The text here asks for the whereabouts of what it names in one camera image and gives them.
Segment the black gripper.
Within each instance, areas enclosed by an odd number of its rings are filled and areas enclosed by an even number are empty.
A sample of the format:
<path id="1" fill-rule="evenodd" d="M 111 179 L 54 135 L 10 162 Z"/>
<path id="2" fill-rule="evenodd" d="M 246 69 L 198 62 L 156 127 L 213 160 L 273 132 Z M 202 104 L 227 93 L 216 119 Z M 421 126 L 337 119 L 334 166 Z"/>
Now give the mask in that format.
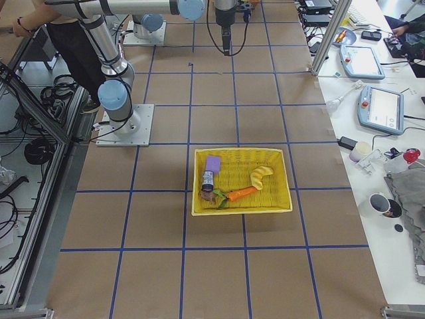
<path id="1" fill-rule="evenodd" d="M 260 0 L 237 0 L 236 12 L 241 13 L 245 23 L 250 22 L 253 10 L 259 4 Z"/>
<path id="2" fill-rule="evenodd" d="M 215 19 L 216 23 L 221 28 L 221 39 L 222 39 L 222 50 L 223 55 L 230 54 L 230 43 L 231 43 L 231 25 L 235 21 L 236 14 L 236 0 L 215 0 Z"/>

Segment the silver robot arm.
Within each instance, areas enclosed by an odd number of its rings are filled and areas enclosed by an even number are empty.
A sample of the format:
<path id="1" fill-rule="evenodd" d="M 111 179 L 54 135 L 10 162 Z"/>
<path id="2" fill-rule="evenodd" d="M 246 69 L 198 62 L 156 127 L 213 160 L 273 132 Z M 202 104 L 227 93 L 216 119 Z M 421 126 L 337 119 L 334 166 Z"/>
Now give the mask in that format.
<path id="1" fill-rule="evenodd" d="M 230 36 L 230 27 L 235 22 L 236 14 L 241 13 L 243 21 L 248 24 L 252 11 L 259 1 L 211 1 L 214 3 L 215 21 L 221 27 L 222 36 Z M 196 21 L 205 9 L 209 9 L 209 4 L 205 1 L 174 1 L 178 4 L 178 14 L 188 14 L 190 21 Z M 133 33 L 139 38 L 147 38 L 148 35 L 158 31 L 164 24 L 162 14 L 144 13 L 142 15 L 132 15 Z"/>
<path id="2" fill-rule="evenodd" d="M 46 1 L 45 4 L 57 13 L 82 23 L 108 80 L 132 79 L 134 71 L 128 70 L 127 60 L 109 34 L 105 16 L 152 13 L 180 15 L 186 20 L 196 21 L 209 10 L 208 1 Z"/>

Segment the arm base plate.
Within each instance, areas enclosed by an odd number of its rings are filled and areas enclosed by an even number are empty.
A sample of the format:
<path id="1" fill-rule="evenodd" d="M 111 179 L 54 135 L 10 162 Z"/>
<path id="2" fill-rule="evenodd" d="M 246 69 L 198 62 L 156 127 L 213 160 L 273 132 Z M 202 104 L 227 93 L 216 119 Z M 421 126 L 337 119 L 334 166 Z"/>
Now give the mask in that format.
<path id="1" fill-rule="evenodd" d="M 124 46 L 163 46 L 165 40 L 166 22 L 156 31 L 149 32 L 142 25 L 134 24 L 132 20 L 129 21 L 127 29 L 124 33 L 122 44 Z"/>
<path id="2" fill-rule="evenodd" d="M 122 126 L 120 123 L 111 122 L 107 112 L 104 112 L 102 120 L 108 123 L 100 127 L 100 137 L 96 138 L 96 145 L 100 147 L 148 146 L 153 114 L 153 104 L 134 104 L 131 118 Z"/>

